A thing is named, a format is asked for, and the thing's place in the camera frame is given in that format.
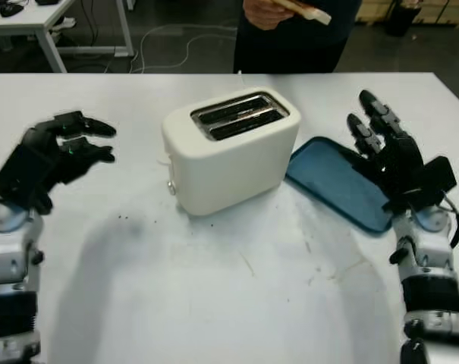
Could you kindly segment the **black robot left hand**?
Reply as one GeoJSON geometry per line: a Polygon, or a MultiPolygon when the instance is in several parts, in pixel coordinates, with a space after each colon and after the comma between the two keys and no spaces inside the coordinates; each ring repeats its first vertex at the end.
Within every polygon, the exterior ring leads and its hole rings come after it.
{"type": "Polygon", "coordinates": [[[98,162],[112,163],[112,147],[97,146],[88,137],[111,138],[116,129],[69,111],[29,128],[0,170],[0,195],[23,209],[51,212],[49,197],[56,184],[69,184],[98,162]]]}

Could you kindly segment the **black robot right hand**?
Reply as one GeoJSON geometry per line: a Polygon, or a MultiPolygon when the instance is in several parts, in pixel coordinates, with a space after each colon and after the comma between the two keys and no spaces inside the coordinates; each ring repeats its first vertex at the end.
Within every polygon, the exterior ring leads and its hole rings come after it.
{"type": "Polygon", "coordinates": [[[347,116],[356,150],[342,149],[341,155],[384,193],[388,199],[385,211],[421,210],[426,204],[416,176],[423,167],[417,143],[401,127],[401,119],[369,90],[360,92],[359,101],[369,123],[354,114],[347,116]]]}

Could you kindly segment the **person right hand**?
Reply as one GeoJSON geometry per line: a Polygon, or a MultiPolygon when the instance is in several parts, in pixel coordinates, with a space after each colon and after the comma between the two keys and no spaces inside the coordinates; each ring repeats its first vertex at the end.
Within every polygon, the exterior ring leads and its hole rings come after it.
{"type": "Polygon", "coordinates": [[[273,1],[264,0],[243,0],[243,11],[249,23],[260,30],[274,30],[295,15],[273,1]]]}

